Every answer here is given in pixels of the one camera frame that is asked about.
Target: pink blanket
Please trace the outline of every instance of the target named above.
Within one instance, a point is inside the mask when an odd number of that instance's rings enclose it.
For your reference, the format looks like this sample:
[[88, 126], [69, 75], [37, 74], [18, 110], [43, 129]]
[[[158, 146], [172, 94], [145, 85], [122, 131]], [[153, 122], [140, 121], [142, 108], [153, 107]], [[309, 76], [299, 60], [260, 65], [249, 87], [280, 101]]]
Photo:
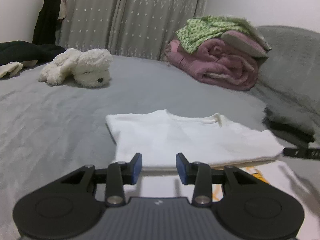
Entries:
[[248, 90], [258, 77], [257, 62], [221, 39], [204, 41], [188, 54], [178, 40], [165, 50], [168, 61], [196, 80], [233, 90]]

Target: hanging clothes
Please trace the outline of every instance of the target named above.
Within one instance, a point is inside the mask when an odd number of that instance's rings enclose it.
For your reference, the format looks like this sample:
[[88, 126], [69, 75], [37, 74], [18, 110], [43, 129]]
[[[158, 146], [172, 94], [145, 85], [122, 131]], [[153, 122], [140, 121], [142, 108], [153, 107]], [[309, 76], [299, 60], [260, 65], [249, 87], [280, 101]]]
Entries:
[[44, 0], [33, 33], [33, 44], [55, 44], [60, 4], [61, 0]]
[[58, 20], [63, 20], [65, 17], [67, 17], [66, 3], [64, 0], [61, 0]]

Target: folded t-shirt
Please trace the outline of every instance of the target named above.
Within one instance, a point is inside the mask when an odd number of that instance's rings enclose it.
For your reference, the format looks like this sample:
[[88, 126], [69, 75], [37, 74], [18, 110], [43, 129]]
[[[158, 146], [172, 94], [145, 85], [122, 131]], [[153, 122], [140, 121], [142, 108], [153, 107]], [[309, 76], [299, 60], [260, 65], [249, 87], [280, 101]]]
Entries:
[[176, 154], [211, 166], [275, 159], [281, 146], [269, 130], [251, 130], [222, 114], [186, 118], [158, 110], [106, 117], [116, 141], [115, 161], [142, 154], [143, 170], [175, 170]]

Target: plush dog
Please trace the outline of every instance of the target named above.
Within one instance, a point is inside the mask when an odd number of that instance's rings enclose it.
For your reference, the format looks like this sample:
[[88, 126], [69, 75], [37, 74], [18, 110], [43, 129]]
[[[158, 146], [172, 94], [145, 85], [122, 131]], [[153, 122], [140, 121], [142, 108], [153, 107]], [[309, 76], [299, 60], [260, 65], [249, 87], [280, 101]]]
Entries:
[[106, 49], [85, 52], [67, 49], [42, 69], [39, 82], [60, 85], [67, 76], [73, 75], [75, 81], [84, 87], [102, 87], [110, 80], [108, 68], [111, 61], [112, 55]]

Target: gray curtain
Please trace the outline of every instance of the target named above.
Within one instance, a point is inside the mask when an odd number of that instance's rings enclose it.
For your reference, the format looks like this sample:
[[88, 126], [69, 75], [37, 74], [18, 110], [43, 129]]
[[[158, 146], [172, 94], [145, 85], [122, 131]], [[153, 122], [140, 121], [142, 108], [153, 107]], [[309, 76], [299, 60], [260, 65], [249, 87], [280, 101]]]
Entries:
[[162, 59], [186, 20], [203, 14], [205, 0], [66, 0], [58, 44], [112, 54]]

